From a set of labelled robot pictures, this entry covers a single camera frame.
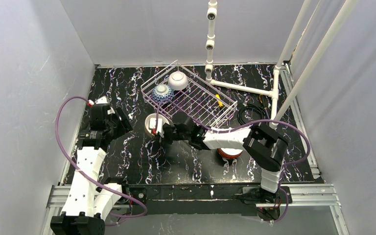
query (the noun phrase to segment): marble pattern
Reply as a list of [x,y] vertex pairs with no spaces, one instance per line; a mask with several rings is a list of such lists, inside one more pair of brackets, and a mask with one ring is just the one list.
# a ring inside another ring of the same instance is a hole
[[[200,77],[205,77],[204,66],[187,67]],[[273,85],[273,65],[225,65],[215,66],[214,78],[218,81],[237,85],[247,85],[269,90]],[[140,87],[143,82],[160,71],[160,67],[96,69],[89,99],[106,95],[113,104],[127,115],[134,131],[113,141],[102,164],[99,180],[107,177],[126,177],[130,184],[202,184],[202,183],[247,183],[260,182],[261,168],[248,155],[243,153],[237,160],[221,158],[216,151],[198,151],[185,142],[175,142],[171,146],[162,146],[153,141],[144,131],[146,116],[154,109],[144,102]],[[259,102],[259,96],[246,92],[218,88],[231,99],[239,102]],[[282,103],[286,92],[279,84],[279,102]],[[248,119],[255,114],[247,113]],[[88,120],[85,110],[82,123]],[[283,121],[295,125],[290,109]],[[226,126],[238,126],[236,114]],[[299,135],[287,127],[278,128],[289,141],[286,161],[295,161],[304,153]],[[66,184],[72,181],[73,169],[70,167]],[[313,177],[308,162],[289,166],[283,172],[283,181],[311,182]]]

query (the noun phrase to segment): blue patterned bowl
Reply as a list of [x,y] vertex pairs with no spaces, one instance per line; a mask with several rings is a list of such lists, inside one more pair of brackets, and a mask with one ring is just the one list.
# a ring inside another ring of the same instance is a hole
[[174,98],[174,91],[165,84],[160,84],[153,89],[152,99],[159,104],[164,99],[172,100]]

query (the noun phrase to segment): dish rack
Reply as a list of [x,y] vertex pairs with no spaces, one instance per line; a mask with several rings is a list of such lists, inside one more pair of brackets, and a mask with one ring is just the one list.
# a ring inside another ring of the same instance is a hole
[[[182,91],[175,92],[172,100],[191,117],[196,118],[203,125],[218,128],[231,119],[237,107],[237,101],[208,84],[204,79],[194,74],[178,63],[178,60],[166,66],[157,74],[149,78],[141,85],[142,96],[155,110],[158,104],[152,99],[153,89],[160,84],[167,84],[171,73],[182,71],[188,77],[188,86]],[[172,116],[179,109],[172,104],[164,104],[160,114],[172,120]]]

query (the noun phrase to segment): gray floor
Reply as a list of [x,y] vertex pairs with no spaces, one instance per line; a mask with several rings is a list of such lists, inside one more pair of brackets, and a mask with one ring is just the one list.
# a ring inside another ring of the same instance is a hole
[[329,207],[289,207],[273,227],[236,214],[166,214],[130,219],[105,235],[337,235]]

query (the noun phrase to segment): black cable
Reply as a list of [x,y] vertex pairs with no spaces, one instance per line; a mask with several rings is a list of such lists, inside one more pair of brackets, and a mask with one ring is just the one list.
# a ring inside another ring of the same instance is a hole
[[238,123],[240,123],[240,125],[246,124],[246,121],[243,119],[243,113],[246,110],[254,111],[254,112],[256,112],[257,114],[260,115],[260,117],[258,119],[254,118],[254,120],[265,119],[265,118],[270,119],[270,117],[267,116],[266,111],[264,110],[263,107],[258,107],[254,104],[251,104],[251,103],[240,103],[239,104],[239,110],[238,110],[238,113],[237,113],[237,120],[238,120]]

